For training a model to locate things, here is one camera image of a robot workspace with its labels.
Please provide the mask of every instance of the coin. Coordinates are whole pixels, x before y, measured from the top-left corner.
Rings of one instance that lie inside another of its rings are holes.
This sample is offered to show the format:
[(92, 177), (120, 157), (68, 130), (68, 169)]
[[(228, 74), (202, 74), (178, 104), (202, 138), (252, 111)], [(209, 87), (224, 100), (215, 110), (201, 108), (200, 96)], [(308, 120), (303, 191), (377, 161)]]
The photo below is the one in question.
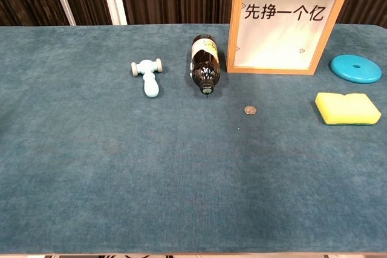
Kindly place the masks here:
[(256, 113), (256, 109), (254, 106), (246, 106), (244, 108), (244, 112), (247, 114), (247, 115), (254, 115)]

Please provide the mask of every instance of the toy hammer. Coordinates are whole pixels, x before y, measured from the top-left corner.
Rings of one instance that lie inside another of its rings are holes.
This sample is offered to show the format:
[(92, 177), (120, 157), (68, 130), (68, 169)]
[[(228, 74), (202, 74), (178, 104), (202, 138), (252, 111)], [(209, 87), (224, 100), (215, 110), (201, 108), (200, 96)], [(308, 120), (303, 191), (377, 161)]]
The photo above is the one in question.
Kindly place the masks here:
[(144, 91), (149, 98), (154, 98), (158, 95), (158, 85), (155, 80), (154, 71), (158, 71), (159, 73), (163, 71), (160, 59), (156, 59), (155, 62), (151, 60), (142, 60), (138, 64), (132, 62), (133, 76), (137, 77), (138, 74), (144, 75)]

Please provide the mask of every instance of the white sign board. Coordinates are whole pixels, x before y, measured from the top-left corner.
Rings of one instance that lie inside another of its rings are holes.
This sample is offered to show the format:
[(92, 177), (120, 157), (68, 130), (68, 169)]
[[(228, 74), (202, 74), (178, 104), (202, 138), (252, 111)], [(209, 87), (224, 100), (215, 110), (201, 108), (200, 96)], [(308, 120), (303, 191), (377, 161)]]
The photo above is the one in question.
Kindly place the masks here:
[(242, 0), (235, 67), (308, 69), (335, 0)]

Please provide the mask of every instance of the brown glass bottle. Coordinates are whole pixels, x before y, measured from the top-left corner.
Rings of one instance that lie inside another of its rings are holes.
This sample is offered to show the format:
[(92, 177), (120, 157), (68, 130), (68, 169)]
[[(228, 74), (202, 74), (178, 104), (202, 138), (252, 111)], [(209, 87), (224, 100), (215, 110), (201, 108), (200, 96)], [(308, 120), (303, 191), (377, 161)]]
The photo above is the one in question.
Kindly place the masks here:
[(211, 94), (220, 78), (220, 64), (215, 40), (208, 34), (197, 36), (192, 42), (192, 80), (203, 94)]

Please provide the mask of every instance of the yellow sponge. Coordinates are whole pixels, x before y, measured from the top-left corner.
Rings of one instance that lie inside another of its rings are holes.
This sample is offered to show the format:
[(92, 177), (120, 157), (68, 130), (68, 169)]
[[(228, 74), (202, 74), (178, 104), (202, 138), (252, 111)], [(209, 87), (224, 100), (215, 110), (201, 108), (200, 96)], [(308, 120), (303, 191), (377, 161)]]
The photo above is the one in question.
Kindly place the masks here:
[(375, 124), (382, 116), (366, 94), (320, 92), (315, 102), (326, 124)]

